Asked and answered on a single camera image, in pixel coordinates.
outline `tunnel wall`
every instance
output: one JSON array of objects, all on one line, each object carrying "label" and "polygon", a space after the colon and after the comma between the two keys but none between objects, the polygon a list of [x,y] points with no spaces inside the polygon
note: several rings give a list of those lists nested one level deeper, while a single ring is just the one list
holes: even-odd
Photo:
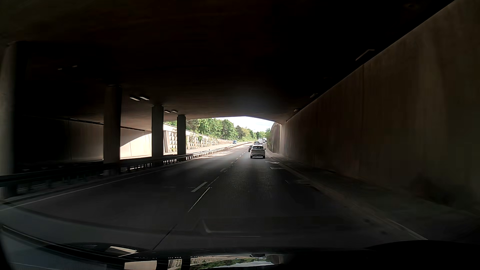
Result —
[{"label": "tunnel wall", "polygon": [[447,205],[480,201],[480,1],[456,0],[282,126],[280,152]]},{"label": "tunnel wall", "polygon": [[[34,116],[15,121],[15,164],[17,171],[29,166],[99,161],[103,159],[103,126],[95,123]],[[164,124],[164,152],[176,151],[177,128]],[[120,158],[152,156],[151,131],[120,129]],[[232,141],[210,138],[187,131],[187,149],[228,144]]]}]

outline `metal guardrail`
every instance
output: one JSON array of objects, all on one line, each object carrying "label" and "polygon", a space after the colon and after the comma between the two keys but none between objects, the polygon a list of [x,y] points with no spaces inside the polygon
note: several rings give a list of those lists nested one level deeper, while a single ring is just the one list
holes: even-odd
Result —
[{"label": "metal guardrail", "polygon": [[127,159],[120,160],[119,163],[115,164],[103,164],[100,162],[93,162],[88,165],[79,164],[78,166],[68,168],[2,175],[0,176],[0,187],[7,187],[9,189],[9,191],[7,192],[8,195],[5,195],[4,192],[3,196],[4,198],[6,198],[17,195],[17,190],[20,189],[27,189],[27,192],[29,192],[32,187],[39,185],[46,185],[48,188],[52,188],[52,184],[59,181],[62,181],[66,184],[71,184],[72,180],[88,181],[91,177],[103,176],[105,171],[115,171],[115,174],[120,174],[130,172],[131,170],[149,169],[153,167],[211,155],[231,149],[236,146],[244,145],[246,143],[240,143],[214,150],[189,153],[186,155],[165,155],[161,158],[146,157]]}]

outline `road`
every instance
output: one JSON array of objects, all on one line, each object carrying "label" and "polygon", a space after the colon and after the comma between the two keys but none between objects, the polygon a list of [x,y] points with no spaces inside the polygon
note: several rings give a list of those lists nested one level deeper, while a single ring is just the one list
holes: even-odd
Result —
[{"label": "road", "polygon": [[42,239],[142,248],[357,248],[410,235],[365,219],[274,160],[239,146],[67,194],[2,205],[0,221]]}]

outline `concrete beam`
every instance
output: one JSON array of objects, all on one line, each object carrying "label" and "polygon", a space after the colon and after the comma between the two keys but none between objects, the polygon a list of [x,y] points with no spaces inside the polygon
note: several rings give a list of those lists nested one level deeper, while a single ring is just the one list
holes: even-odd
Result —
[{"label": "concrete beam", "polygon": [[[13,174],[15,170],[14,126],[15,94],[25,79],[27,42],[15,42],[8,46],[0,72],[0,175]],[[16,185],[2,187],[0,196],[8,198],[16,194]]]},{"label": "concrete beam", "polygon": [[105,90],[103,124],[103,163],[120,162],[120,119],[122,88],[108,86]]},{"label": "concrete beam", "polygon": [[152,157],[163,157],[163,106],[152,107]]},{"label": "concrete beam", "polygon": [[177,153],[179,155],[187,154],[187,144],[186,144],[186,131],[187,123],[184,114],[179,114],[177,116]]}]

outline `white suv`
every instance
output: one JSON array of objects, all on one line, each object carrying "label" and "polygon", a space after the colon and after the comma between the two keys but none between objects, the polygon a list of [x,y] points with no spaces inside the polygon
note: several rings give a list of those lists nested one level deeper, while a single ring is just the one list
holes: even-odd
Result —
[{"label": "white suv", "polygon": [[265,148],[261,145],[252,146],[252,150],[250,151],[250,158],[253,159],[253,157],[262,157],[262,159],[264,159]]}]

